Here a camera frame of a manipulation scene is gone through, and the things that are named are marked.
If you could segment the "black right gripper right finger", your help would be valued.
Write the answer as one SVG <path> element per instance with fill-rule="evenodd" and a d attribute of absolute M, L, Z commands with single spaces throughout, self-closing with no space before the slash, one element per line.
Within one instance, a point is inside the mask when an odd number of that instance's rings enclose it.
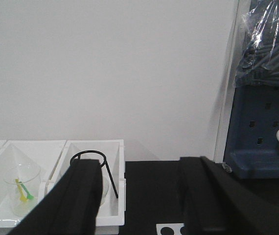
<path fill-rule="evenodd" d="M 180 158 L 180 204 L 188 235 L 279 235 L 279 206 L 206 157 Z"/>

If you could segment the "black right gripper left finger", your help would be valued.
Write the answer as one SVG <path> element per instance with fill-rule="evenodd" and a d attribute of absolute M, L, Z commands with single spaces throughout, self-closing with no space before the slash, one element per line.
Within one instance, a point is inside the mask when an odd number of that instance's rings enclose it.
<path fill-rule="evenodd" d="M 11 235 L 93 235 L 102 197 L 98 160 L 74 160 Z"/>

